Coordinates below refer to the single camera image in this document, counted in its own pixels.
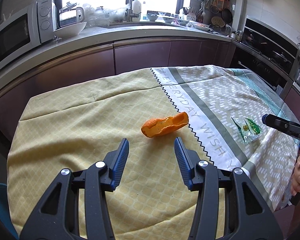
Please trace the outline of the person's right hand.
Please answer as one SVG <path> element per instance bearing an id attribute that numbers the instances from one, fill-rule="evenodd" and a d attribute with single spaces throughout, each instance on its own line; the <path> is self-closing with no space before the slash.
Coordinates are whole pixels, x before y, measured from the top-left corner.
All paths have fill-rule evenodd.
<path id="1" fill-rule="evenodd" d="M 293 196 L 300 192 L 300 155 L 298 156 L 296 164 L 294 166 L 290 192 Z"/>

